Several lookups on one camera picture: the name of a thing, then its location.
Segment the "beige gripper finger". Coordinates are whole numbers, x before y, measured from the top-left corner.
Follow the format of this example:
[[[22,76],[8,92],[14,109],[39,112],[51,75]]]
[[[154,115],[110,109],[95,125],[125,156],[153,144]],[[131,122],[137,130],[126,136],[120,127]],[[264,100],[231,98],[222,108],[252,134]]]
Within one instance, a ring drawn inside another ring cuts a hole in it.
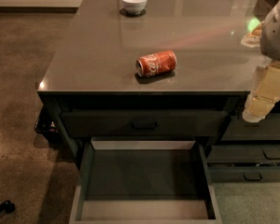
[[[280,101],[280,61],[271,61],[266,67],[257,67],[251,92],[245,101],[243,120],[257,123],[265,119]]]

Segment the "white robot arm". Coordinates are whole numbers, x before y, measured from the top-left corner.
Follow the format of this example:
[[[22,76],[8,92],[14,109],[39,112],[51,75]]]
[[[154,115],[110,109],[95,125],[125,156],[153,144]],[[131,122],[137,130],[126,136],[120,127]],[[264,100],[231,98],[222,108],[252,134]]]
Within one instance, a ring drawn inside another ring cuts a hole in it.
[[[242,38],[241,44],[260,47],[261,54],[271,59],[265,68],[258,67],[255,71],[242,114],[245,121],[257,123],[280,101],[280,0],[264,21]]]

